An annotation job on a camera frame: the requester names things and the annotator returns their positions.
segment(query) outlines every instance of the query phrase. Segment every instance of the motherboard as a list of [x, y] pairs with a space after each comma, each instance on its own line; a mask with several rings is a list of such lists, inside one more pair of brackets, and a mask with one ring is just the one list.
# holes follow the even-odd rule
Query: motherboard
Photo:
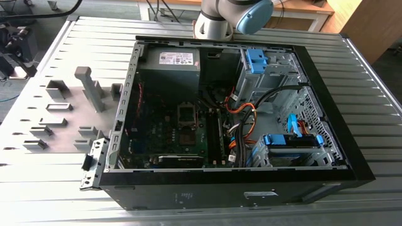
[[169, 105], [161, 97], [150, 98], [146, 103], [135, 116], [133, 129], [126, 131], [130, 147], [121, 155], [121, 167], [226, 167], [223, 143], [229, 137], [222, 126], [229, 123], [230, 115], [193, 102]]

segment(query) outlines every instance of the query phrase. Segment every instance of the case label sticker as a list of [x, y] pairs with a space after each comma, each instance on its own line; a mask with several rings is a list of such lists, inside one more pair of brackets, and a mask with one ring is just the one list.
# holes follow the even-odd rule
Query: case label sticker
[[193, 65], [193, 53], [167, 53], [159, 55], [161, 65]]

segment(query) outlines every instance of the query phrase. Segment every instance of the slotted metal table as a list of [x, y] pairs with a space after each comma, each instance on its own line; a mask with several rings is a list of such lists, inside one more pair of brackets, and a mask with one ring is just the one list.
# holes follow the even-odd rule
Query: slotted metal table
[[[253, 42], [306, 46], [377, 180], [310, 205], [247, 208], [125, 211], [103, 191], [81, 192], [85, 152], [72, 145], [78, 129], [91, 125], [109, 134], [117, 104], [94, 112], [74, 77], [78, 66], [93, 68], [93, 79], [107, 90], [123, 83], [137, 35], [193, 37], [191, 24], [70, 17], [0, 126], [2, 223], [44, 225], [93, 222], [114, 225], [401, 225], [402, 222], [402, 108], [352, 41], [337, 34], [263, 29], [235, 34]], [[68, 112], [50, 112], [50, 80], [71, 90]], [[40, 137], [48, 148], [27, 150], [38, 139], [30, 128], [42, 119], [66, 118], [54, 135]]]

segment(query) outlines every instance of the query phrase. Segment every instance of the floor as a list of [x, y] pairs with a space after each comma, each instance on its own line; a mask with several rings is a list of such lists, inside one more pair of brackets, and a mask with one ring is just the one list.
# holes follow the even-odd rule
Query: floor
[[[46, 0], [34, 0], [35, 6], [32, 7], [34, 14], [48, 14], [52, 13], [50, 10], [50, 6]], [[58, 3], [59, 9], [62, 11], [67, 11], [75, 5], [75, 0], [63, 0]], [[198, 12], [195, 11], [182, 11], [175, 10], [175, 15], [181, 17], [181, 21], [185, 23], [190, 23], [198, 17]], [[138, 7], [127, 7], [119, 5], [106, 5], [105, 4], [93, 4], [93, 1], [86, 3], [83, 1], [82, 6], [79, 7], [77, 13], [82, 16], [94, 16], [94, 17], [109, 17], [109, 18], [119, 18], [119, 19], [141, 19], [139, 9]], [[161, 21], [171, 21], [171, 17], [158, 16]], [[42, 19], [32, 26], [35, 30], [39, 54], [36, 57], [36, 61], [39, 62], [44, 53], [58, 35], [58, 32], [66, 22], [66, 17], [52, 18], [52, 19]], [[400, 102], [402, 102], [402, 54], [398, 56], [393, 56], [393, 51], [385, 52], [378, 61], [374, 63], [373, 68], [386, 85], [389, 86], [392, 92], [397, 96]], [[0, 83], [0, 122], [3, 121], [8, 110], [14, 104], [14, 100], [2, 102], [8, 98], [15, 97], [22, 89], [24, 88], [27, 81], [12, 80]]]
[[[46, 0], [32, 0], [34, 14], [50, 14], [52, 13], [50, 6]], [[138, 7], [127, 7], [119, 5], [105, 5], [105, 4], [93, 4], [93, 1], [86, 3], [83, 1], [79, 9], [75, 14], [82, 16], [93, 16], [93, 17], [107, 17], [107, 18], [118, 18], [118, 19], [134, 19], [141, 20], [139, 9]], [[68, 11], [75, 5], [75, 0], [63, 0], [58, 2], [59, 9], [64, 12]], [[195, 11], [185, 11], [174, 10], [175, 15], [179, 17], [181, 22], [190, 23], [197, 19], [199, 13]], [[36, 24], [32, 26], [35, 30], [35, 36], [38, 41], [39, 53], [35, 61], [40, 62], [46, 51], [58, 35], [58, 32], [66, 22], [67, 17], [59, 17], [52, 19], [40, 19]], [[158, 16], [159, 21], [173, 21], [173, 17], [170, 16]], [[20, 91], [24, 88], [27, 81], [26, 80], [11, 80], [7, 82], [0, 82], [0, 101], [19, 95]], [[0, 122], [4, 120], [8, 110], [12, 107], [15, 99], [7, 102], [0, 102]]]

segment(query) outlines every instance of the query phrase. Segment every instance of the desk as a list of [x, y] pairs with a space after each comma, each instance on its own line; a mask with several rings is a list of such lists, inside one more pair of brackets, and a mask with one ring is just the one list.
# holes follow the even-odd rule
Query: desk
[[[150, 20], [150, 5], [146, 0], [134, 0], [138, 2], [142, 20]], [[157, 0], [150, 0], [153, 7], [157, 7]], [[171, 9], [194, 10], [201, 11], [202, 0], [166, 0]], [[310, 25], [310, 32], [320, 32], [328, 17], [334, 14], [332, 6], [326, 3], [325, 7], [317, 7], [312, 5], [310, 0], [289, 0], [285, 5], [285, 17], [310, 19], [313, 23]], [[282, 12], [282, 4], [276, 5], [273, 16], [280, 17]]]

